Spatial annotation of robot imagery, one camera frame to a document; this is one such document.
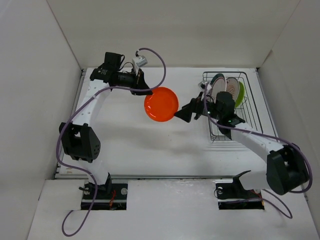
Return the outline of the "green rimmed white plate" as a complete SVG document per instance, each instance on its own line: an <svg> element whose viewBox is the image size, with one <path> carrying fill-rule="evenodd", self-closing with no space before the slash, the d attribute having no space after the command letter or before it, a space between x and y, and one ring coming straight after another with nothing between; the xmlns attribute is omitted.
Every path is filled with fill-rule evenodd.
<svg viewBox="0 0 320 240"><path fill-rule="evenodd" d="M227 89L226 78L222 73L217 73L210 82L211 89L209 95L215 102L219 92L225 92Z"/></svg>

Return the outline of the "orange sunburst patterned plate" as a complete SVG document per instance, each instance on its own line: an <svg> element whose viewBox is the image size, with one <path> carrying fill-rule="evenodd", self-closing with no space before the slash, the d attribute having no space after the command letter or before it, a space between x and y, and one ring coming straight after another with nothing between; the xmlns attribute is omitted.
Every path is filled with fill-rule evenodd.
<svg viewBox="0 0 320 240"><path fill-rule="evenodd" d="M226 91L232 95L234 101L237 100L240 92L239 81L234 77L228 77L226 79Z"/></svg>

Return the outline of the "lime green plate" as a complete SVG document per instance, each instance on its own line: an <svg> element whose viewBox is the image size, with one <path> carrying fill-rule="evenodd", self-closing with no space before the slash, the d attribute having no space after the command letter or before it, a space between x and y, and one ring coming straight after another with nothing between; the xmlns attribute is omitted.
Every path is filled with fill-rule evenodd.
<svg viewBox="0 0 320 240"><path fill-rule="evenodd" d="M235 101L235 107L239 107L242 103L242 101L244 100L244 97L245 97L245 87L244 87L244 84L242 82L238 82L239 83L239 93L238 93L238 96L237 96L237 99Z"/></svg>

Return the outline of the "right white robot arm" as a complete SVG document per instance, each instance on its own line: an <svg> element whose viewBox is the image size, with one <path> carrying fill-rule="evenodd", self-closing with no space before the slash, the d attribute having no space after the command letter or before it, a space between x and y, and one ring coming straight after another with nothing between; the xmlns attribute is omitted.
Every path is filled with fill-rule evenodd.
<svg viewBox="0 0 320 240"><path fill-rule="evenodd" d="M233 177L231 191L243 197L249 190L271 189L278 195L295 193L296 188L312 185L312 171L305 155L293 143L254 130L235 113L235 101L226 91L217 93L215 101L200 93L175 114L189 123L206 116L228 139L238 142L255 153L266 164L263 172L245 170Z"/></svg>

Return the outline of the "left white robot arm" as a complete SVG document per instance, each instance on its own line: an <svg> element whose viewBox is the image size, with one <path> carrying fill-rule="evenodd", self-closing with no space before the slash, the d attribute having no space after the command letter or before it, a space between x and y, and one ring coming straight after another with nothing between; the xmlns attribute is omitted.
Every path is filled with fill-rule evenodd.
<svg viewBox="0 0 320 240"><path fill-rule="evenodd" d="M101 141L93 129L98 114L112 90L126 90L134 96L150 96L149 87L141 69L148 61L145 56L135 54L129 72L122 71L124 55L106 52L104 62L89 76L89 84L80 107L67 122L59 126L57 146L64 154L78 162L75 169L89 176L85 191L105 199L111 195L112 179L105 164L98 159Z"/></svg>

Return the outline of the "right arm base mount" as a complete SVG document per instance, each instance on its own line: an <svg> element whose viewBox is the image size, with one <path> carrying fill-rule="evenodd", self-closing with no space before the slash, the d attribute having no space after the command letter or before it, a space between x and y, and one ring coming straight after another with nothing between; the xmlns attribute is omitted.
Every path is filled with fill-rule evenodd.
<svg viewBox="0 0 320 240"><path fill-rule="evenodd" d="M219 210L264 210L261 194L238 188L231 182L216 182L214 195Z"/></svg>

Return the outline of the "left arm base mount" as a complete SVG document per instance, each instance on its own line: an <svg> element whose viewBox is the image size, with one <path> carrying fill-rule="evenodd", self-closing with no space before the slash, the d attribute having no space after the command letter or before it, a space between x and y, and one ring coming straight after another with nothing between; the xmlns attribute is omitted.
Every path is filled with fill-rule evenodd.
<svg viewBox="0 0 320 240"><path fill-rule="evenodd" d="M94 197L94 186L86 183L78 188L82 191L81 210L88 210ZM128 184L113 183L109 193L98 190L92 207L93 211L124 211L127 209Z"/></svg>

